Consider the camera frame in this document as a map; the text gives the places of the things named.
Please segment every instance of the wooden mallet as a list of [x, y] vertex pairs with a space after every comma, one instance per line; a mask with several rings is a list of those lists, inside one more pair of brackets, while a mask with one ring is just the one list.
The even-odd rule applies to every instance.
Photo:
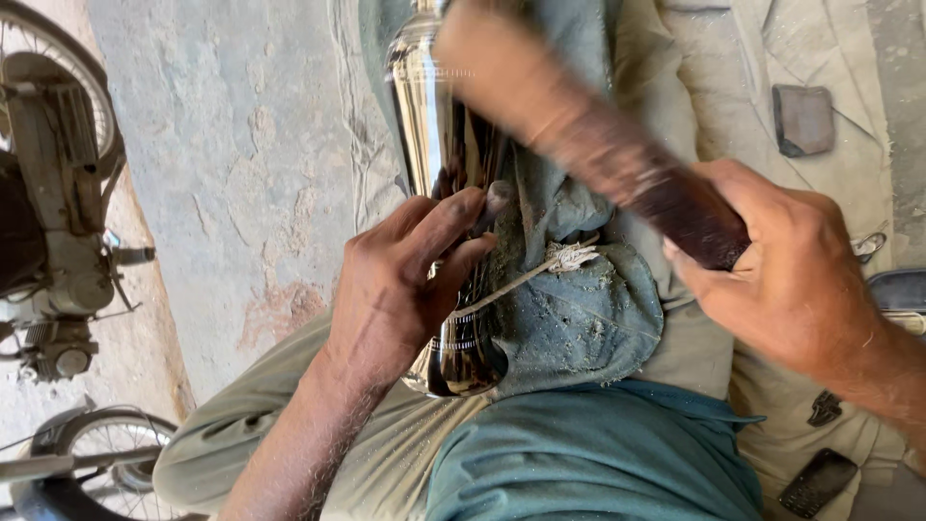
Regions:
[[577, 79], [485, 0], [456, 0], [433, 53], [454, 95], [592, 190], [645, 218], [702, 266], [730, 270], [750, 244], [714, 187]]

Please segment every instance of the shiny steel vase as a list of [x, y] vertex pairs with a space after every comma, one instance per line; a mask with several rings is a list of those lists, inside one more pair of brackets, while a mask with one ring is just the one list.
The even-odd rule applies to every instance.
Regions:
[[[465, 71], [441, 70], [432, 57], [434, 36], [449, 0], [412, 2], [415, 13], [389, 48], [386, 81], [398, 119], [399, 140], [408, 174], [410, 196], [450, 197], [468, 186], [488, 188], [501, 166], [505, 139], [453, 96], [449, 79]], [[469, 275], [457, 308], [488, 295], [484, 260]], [[431, 276], [440, 270], [440, 262]], [[434, 397], [466, 397], [483, 393], [501, 381], [505, 353], [494, 346], [483, 308], [447, 320], [403, 377], [410, 387]]]

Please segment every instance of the concrete floor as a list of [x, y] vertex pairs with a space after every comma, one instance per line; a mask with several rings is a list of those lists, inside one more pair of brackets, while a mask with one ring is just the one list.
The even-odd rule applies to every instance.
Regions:
[[870, 0], [887, 131], [898, 268], [926, 267], [926, 2]]
[[324, 2], [91, 0], [197, 402], [332, 301], [355, 233]]

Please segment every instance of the hand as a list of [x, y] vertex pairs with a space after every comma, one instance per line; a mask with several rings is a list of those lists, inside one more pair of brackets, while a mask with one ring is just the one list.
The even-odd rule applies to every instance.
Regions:
[[[344, 247], [332, 331], [322, 350], [349, 377], [392, 385], [457, 306], [469, 272], [496, 243], [485, 234], [454, 247], [479, 217], [485, 193], [438, 203], [412, 197]], [[444, 259], [430, 279], [432, 264]]]
[[737, 161], [694, 169], [743, 217], [753, 241], [732, 273], [705, 270], [667, 244], [666, 257], [707, 316], [804, 374], [883, 337], [887, 326], [836, 203], [781, 188]]

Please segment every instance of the teal shirt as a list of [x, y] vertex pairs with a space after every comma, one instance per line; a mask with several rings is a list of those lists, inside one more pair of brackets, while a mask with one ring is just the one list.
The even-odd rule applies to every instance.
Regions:
[[444, 441], [429, 520], [760, 520], [736, 431], [763, 418], [623, 381], [499, 401]]

